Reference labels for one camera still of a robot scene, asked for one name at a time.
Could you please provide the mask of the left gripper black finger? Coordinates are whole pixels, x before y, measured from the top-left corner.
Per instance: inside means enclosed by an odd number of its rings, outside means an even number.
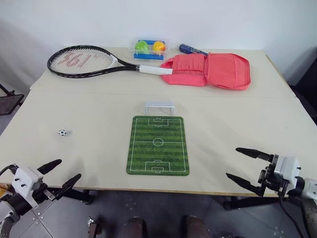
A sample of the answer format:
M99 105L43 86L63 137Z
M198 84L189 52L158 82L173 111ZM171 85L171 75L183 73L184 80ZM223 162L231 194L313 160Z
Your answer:
M55 200L61 199L66 193L73 188L76 182L81 178L81 174L77 174L70 178L67 182L62 185L62 188L55 194Z
M37 170L41 174L45 175L45 174L49 173L50 171L52 171L56 166L58 166L61 163L62 163L62 160L61 159L57 159L57 160L54 160L54 161L51 161L51 162L49 162L47 164L42 165Z

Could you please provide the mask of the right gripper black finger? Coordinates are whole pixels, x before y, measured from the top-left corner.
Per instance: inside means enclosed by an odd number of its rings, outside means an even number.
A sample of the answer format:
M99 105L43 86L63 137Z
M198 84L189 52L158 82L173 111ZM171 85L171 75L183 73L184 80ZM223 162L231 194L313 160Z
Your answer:
M234 181L236 184L238 184L240 187L258 195L258 196L263 196L264 191L261 186L254 186L252 185L248 180L245 180L241 177L226 173L226 176Z
M273 160L273 155L272 154L267 154L265 152L261 152L256 149L248 149L248 148L241 148L238 147L235 149L237 152L242 153L244 155L247 155L251 158L259 158L268 162L272 162Z

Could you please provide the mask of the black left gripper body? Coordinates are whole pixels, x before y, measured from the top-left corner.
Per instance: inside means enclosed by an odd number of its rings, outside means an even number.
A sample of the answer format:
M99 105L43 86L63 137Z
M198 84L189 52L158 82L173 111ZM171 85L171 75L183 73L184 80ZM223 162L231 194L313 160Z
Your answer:
M43 203L46 200L55 201L61 188L48 187L46 183L41 183L39 188L34 191L34 200Z

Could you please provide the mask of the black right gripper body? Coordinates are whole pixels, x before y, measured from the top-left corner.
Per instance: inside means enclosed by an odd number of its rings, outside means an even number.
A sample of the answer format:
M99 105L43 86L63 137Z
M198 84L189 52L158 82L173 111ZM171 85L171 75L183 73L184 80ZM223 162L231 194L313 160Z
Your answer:
M258 158L269 162L260 173L258 183L261 184L261 190L268 188L277 192L278 196L284 196L289 185L289 180L285 179L282 172L285 158L279 155L259 155Z

